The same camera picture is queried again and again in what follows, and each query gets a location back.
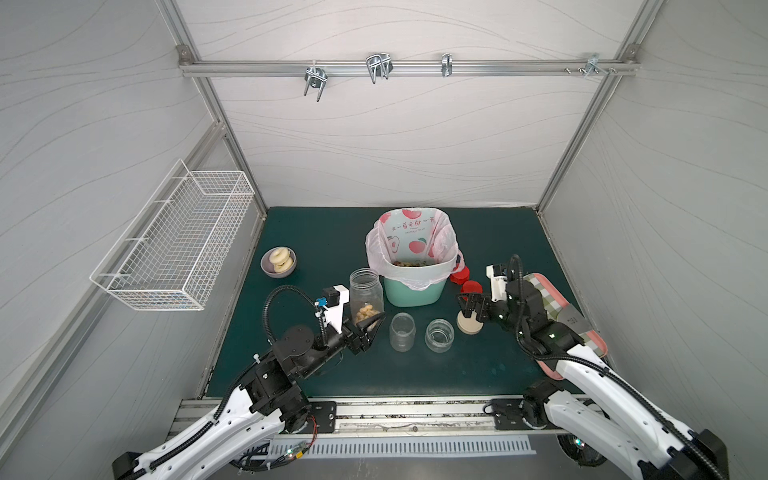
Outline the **red jar lid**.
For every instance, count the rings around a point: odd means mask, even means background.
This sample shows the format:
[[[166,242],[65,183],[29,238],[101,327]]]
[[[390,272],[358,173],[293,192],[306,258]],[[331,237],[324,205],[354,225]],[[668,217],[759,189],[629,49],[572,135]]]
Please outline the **red jar lid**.
[[[474,280],[468,280],[461,286],[460,292],[462,294],[474,294],[474,293],[482,294],[484,292],[484,289],[479,282]]]
[[[457,285],[463,285],[470,279],[470,268],[468,266],[465,266],[461,270],[454,271],[450,276],[449,280]]]

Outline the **red lid peanut jar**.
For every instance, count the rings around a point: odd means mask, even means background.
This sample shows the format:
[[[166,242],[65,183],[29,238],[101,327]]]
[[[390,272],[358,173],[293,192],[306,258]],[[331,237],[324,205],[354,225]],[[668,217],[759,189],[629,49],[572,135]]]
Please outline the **red lid peanut jar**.
[[[353,271],[349,291],[350,313],[356,324],[384,311],[383,288],[375,271],[369,268]]]
[[[391,320],[389,341],[391,347],[400,353],[412,349],[415,341],[416,325],[414,318],[405,312],[397,313]]]

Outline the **beige lid glass peanut jar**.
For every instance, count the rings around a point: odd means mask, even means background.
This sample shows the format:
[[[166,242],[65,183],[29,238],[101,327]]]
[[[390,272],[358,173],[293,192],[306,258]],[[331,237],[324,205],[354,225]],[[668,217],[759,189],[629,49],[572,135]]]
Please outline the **beige lid glass peanut jar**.
[[[453,326],[445,319],[434,319],[426,328],[425,343],[434,353],[445,353],[453,345],[455,332]]]

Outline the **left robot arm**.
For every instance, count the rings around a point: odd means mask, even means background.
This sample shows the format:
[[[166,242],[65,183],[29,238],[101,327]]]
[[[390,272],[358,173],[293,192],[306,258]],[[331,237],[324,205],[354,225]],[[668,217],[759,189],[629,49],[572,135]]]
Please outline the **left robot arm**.
[[[270,307],[279,295],[295,293],[312,308],[319,329],[290,328],[277,338]],[[373,344],[386,314],[361,321],[350,314],[349,290],[336,285],[310,298],[293,285],[281,285],[266,298],[262,323],[269,350],[244,369],[218,405],[162,445],[144,453],[126,452],[112,463],[116,479],[206,479],[228,464],[243,471],[255,467],[248,454],[277,434],[300,430],[312,417],[301,381],[343,350],[354,354]]]

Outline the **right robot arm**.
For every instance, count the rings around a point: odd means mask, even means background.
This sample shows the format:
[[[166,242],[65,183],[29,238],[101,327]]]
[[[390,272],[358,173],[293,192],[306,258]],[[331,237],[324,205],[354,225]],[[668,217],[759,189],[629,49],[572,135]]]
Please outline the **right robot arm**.
[[[489,323],[512,332],[545,373],[518,407],[529,428],[557,427],[573,461],[609,461],[631,479],[728,478],[724,442],[667,414],[617,374],[604,360],[605,341],[545,276],[524,273],[519,256],[487,266],[486,276],[488,291],[458,294],[457,324],[464,333]]]

